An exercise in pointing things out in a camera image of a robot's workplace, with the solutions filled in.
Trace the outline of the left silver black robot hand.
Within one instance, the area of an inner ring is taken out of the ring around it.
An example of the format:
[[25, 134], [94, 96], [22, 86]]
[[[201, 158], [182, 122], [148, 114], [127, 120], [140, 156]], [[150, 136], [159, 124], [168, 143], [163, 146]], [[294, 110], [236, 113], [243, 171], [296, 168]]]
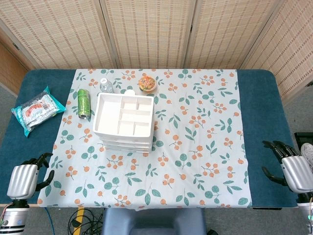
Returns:
[[31, 158], [15, 166], [11, 174], [7, 196], [12, 200], [27, 200], [31, 198], [36, 191], [40, 191], [49, 186], [54, 177], [54, 170], [51, 170], [45, 181], [41, 183], [37, 183], [37, 181], [40, 168], [42, 166], [49, 168], [46, 158], [52, 155], [52, 153], [43, 153], [37, 159]]

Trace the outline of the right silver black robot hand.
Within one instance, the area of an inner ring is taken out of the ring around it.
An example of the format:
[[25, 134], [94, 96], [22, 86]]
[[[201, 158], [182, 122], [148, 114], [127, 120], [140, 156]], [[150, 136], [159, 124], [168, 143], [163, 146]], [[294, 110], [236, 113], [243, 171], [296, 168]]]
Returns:
[[273, 151], [284, 174], [282, 178], [276, 177], [263, 166], [262, 171], [266, 177], [272, 182], [288, 186], [294, 193], [312, 193], [313, 171], [306, 158], [299, 155], [293, 147], [281, 141], [262, 141], [262, 143], [264, 147]]

